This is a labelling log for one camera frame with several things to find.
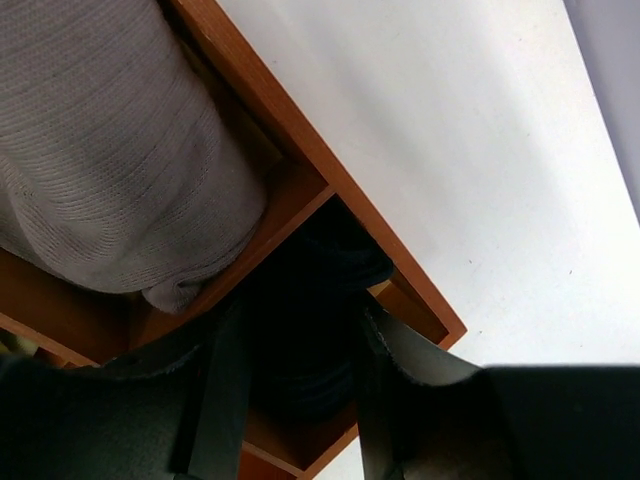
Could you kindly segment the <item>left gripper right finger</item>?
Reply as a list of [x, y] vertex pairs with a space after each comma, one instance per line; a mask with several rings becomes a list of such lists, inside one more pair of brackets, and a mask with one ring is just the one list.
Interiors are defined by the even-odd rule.
[[639, 370], [479, 367], [355, 299], [355, 392], [368, 479], [635, 479]]

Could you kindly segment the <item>orange compartment tray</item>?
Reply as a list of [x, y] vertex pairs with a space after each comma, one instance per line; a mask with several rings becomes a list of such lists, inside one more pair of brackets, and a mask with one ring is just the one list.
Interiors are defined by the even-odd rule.
[[[1, 245], [1, 328], [35, 342], [32, 358], [58, 369], [100, 367], [213, 309], [247, 309], [248, 412], [234, 479], [306, 478], [359, 436], [355, 392], [355, 299], [368, 293], [394, 318], [442, 350], [464, 331], [416, 260], [340, 164], [291, 97], [215, 1], [154, 1], [184, 58], [207, 89], [259, 177], [266, 206], [246, 247], [178, 313], [139, 292], [108, 294], [59, 278]], [[390, 258], [391, 277], [347, 305], [353, 398], [322, 421], [285, 421], [256, 403], [253, 308], [247, 279], [304, 221], [339, 198]]]

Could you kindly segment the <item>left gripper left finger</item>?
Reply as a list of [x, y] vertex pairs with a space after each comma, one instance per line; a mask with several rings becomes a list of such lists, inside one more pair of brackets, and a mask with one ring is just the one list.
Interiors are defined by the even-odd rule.
[[234, 479], [251, 367], [244, 305], [221, 305], [100, 367], [1, 358], [5, 479]]

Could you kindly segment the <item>black sock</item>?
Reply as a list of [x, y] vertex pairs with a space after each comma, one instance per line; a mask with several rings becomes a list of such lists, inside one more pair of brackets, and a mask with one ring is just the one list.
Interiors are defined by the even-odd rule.
[[277, 247], [247, 279], [256, 403], [285, 421], [322, 421], [349, 403], [347, 305], [393, 270], [337, 197]]

